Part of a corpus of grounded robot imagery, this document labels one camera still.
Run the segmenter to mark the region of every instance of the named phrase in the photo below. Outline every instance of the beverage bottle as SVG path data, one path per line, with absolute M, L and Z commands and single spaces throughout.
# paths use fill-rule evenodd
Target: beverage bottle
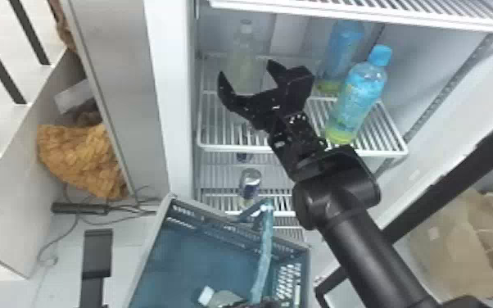
M 375 45 L 366 62 L 351 68 L 325 125 L 325 137 L 332 143 L 348 144 L 355 138 L 384 89 L 387 82 L 384 68 L 390 58 L 388 46 Z
M 364 27 L 360 21 L 338 20 L 332 26 L 327 50 L 317 72 L 319 91 L 335 95 L 340 93 L 363 37 Z
M 239 29 L 233 36 L 233 46 L 224 73 L 238 94 L 252 95 L 260 91 L 261 75 L 256 65 L 256 41 L 252 32 L 252 22 L 241 20 Z M 248 120 L 233 113 L 233 123 L 245 124 Z

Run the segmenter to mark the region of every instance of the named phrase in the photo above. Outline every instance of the blue bottle cap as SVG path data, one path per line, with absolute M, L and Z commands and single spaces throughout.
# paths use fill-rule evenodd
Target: blue bottle cap
M 369 63 L 374 66 L 387 66 L 391 58 L 391 48 L 386 45 L 374 45 L 369 54 Z

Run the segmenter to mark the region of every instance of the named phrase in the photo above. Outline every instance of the bottle label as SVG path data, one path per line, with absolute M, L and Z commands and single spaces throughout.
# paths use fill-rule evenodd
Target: bottle label
M 360 86 L 346 81 L 344 93 L 339 102 L 337 115 L 341 128 L 355 132 L 371 111 L 373 104 L 380 96 L 383 83 L 362 83 Z

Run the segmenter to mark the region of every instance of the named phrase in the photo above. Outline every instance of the can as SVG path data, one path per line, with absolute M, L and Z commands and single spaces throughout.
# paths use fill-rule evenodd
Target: can
M 262 184 L 262 173 L 254 168 L 247 168 L 241 172 L 239 179 L 239 204 L 242 208 L 247 208 L 254 204 L 254 199 L 258 197 L 260 185 Z

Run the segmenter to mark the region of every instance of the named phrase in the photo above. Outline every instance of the staircase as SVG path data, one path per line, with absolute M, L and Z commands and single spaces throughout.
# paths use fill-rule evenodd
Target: staircase
M 30 276 L 61 189 L 37 162 L 36 128 L 84 73 L 55 24 L 47 1 L 0 0 L 0 280 Z

